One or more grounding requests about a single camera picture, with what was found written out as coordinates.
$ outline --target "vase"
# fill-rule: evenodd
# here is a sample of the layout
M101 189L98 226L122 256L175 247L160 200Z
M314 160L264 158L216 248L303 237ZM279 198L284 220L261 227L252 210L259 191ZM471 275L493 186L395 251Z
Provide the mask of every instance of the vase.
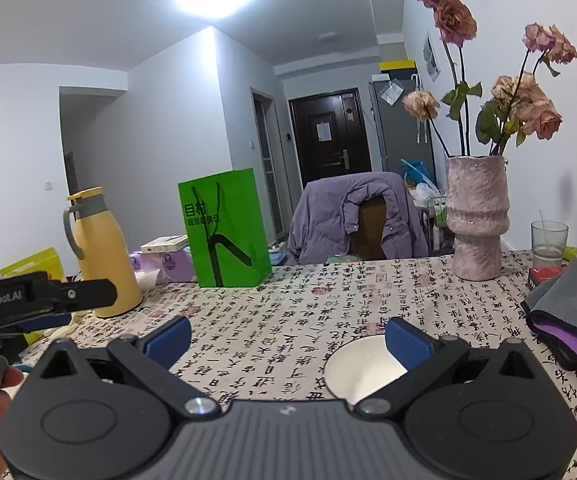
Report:
M502 156L448 159L447 224L455 233L453 272L471 282L501 274L501 240L508 228L508 184Z

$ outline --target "gray cloth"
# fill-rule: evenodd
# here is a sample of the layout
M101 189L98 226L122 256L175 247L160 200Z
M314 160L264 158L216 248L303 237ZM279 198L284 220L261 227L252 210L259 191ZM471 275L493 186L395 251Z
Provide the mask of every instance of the gray cloth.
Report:
M348 254L349 235L359 229L359 206L377 196L386 204L386 258L428 256L419 214L403 178L397 173L356 173L307 184L293 215L288 265L322 264L329 256Z
M577 328L577 259L559 276L529 292L524 301L531 313L545 312Z

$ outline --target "green package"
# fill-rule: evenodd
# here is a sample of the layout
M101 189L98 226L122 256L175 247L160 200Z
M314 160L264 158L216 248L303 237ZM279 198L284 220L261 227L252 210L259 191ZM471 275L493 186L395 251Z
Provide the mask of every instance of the green package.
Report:
M257 286L270 276L252 169L182 182L179 188L200 286Z

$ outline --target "tablecloth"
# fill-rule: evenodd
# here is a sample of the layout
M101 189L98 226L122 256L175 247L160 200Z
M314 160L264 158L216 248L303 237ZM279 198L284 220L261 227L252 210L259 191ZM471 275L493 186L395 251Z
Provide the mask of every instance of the tablecloth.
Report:
M190 350L171 372L223 406L236 398L329 399L325 360L351 340L383 332L402 316L433 336L457 334L473 346L496 348L523 338L577 418L577 374L555 364L531 334L518 303L527 293L529 253L507 253L502 276L463 282L451 257L303 267L276 267L253 289L166 285L150 291L139 308L110 320L86 317L73 340L104 346L121 333L143 335L171 317L187 316ZM40 341L24 354L35 362ZM577 480L577 453L567 480Z

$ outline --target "refrigerator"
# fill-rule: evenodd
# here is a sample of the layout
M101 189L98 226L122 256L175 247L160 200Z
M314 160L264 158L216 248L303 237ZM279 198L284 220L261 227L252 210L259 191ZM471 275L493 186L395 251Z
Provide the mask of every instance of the refrigerator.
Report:
M369 83L373 116L379 139L379 151L382 157L382 171L391 171L404 176L406 169L401 166L402 159L409 162L421 160L430 174L430 179L436 184L430 124L418 124L417 119L404 109L401 102L405 95L415 91L415 81L404 79L398 80L398 82L403 86L404 92L393 105L388 104L381 97L390 81Z

